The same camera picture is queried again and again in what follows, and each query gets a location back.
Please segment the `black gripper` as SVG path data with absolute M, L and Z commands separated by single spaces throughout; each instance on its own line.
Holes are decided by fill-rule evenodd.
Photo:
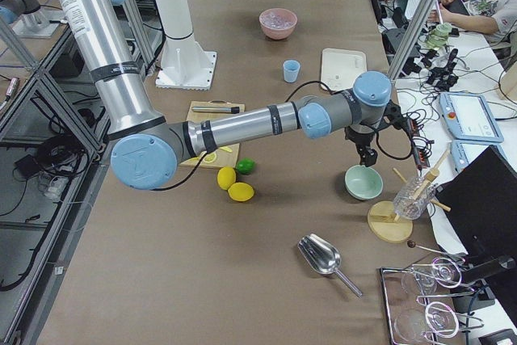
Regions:
M 355 144 L 356 151 L 359 153 L 359 164 L 371 167 L 376 164 L 377 151 L 372 149 L 371 143 L 375 136 L 375 131 L 367 128 L 366 132 L 359 132 L 351 126 L 345 128 L 345 138 Z

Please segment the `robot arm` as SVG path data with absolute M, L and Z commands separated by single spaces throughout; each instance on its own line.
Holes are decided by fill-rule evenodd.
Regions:
M 375 163 L 371 142 L 385 127 L 392 93 L 383 73 L 365 72 L 351 89 L 323 98 L 307 96 L 218 120 L 170 124 L 153 108 L 116 17 L 114 5 L 124 0 L 57 1 L 110 118 L 111 168 L 127 186 L 168 190 L 179 164 L 190 158 L 297 129 L 311 139 L 341 129 L 355 143 L 361 163 Z

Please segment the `arm base mount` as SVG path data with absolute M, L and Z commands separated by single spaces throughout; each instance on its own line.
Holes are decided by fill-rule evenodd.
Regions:
M 43 9 L 39 0 L 1 0 L 1 18 L 19 37 L 50 38 L 64 12 Z

